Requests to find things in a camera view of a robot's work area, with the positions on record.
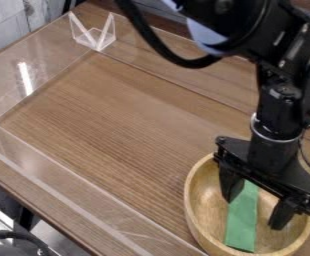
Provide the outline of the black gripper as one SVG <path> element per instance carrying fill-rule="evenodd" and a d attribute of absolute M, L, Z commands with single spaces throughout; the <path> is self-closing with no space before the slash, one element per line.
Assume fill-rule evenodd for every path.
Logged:
<path fill-rule="evenodd" d="M 282 230 L 295 215 L 310 215 L 310 173 L 299 162 L 303 123 L 295 114 L 251 116 L 249 140 L 218 136 L 214 161 L 221 192 L 231 203 L 250 181 L 278 198 L 269 219 Z"/>

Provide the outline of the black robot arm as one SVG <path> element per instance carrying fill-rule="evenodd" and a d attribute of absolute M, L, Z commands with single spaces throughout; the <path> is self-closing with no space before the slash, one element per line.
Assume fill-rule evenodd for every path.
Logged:
<path fill-rule="evenodd" d="M 259 99 L 251 139 L 218 137 L 214 160 L 222 195 L 233 201 L 251 181 L 278 197 L 269 226 L 281 230 L 310 215 L 310 163 L 302 153 L 310 129 L 310 17 L 291 0 L 162 0 L 187 18 L 199 47 L 238 55 L 257 66 Z"/>

